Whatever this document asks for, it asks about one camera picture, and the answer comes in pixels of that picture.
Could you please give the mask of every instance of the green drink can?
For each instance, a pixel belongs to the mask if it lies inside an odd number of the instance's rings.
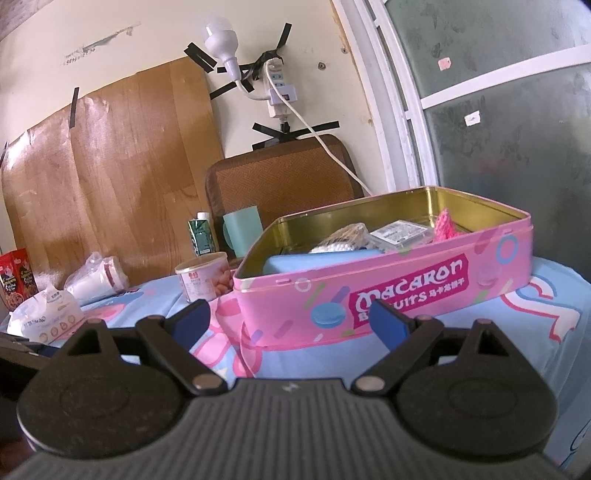
[[[200,257],[201,255],[211,254],[216,251],[216,245],[213,243],[212,230],[209,226],[209,214],[207,212],[199,212],[196,219],[189,220],[189,233],[193,242],[195,255]]]

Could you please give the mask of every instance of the frosted glass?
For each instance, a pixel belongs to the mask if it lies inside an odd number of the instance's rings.
[[[388,0],[421,97],[591,41],[580,0]],[[449,57],[451,68],[437,62]]]
[[[465,116],[480,112],[467,127]],[[426,111],[441,184],[532,214],[534,253],[591,280],[591,66]]]

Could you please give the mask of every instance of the pink tin box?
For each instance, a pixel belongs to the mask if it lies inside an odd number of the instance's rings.
[[[270,256],[308,252],[350,223],[363,222],[370,231],[399,219],[433,226],[444,208],[464,235],[406,252],[262,275]],[[409,316],[437,316],[493,299],[529,282],[532,236],[526,212],[442,187],[281,217],[266,228],[235,274],[242,341],[282,350],[366,335],[375,299]]]

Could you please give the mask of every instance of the power strip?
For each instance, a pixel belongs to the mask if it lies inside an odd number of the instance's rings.
[[[285,84],[285,76],[283,73],[283,62],[281,59],[271,59],[269,61],[269,72],[271,73],[271,79],[280,94],[289,103],[297,100],[296,88],[289,84]],[[284,118],[291,113],[287,105],[285,105],[281,99],[277,96],[277,93],[269,83],[267,75],[263,75],[263,83],[265,91],[269,95],[267,106],[269,108],[269,116],[271,118]]]

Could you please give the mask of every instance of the light bulb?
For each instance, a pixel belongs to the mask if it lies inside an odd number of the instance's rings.
[[[230,22],[222,17],[210,17],[200,28],[205,48],[209,54],[220,60],[232,80],[241,80],[242,72],[236,59],[238,37]]]

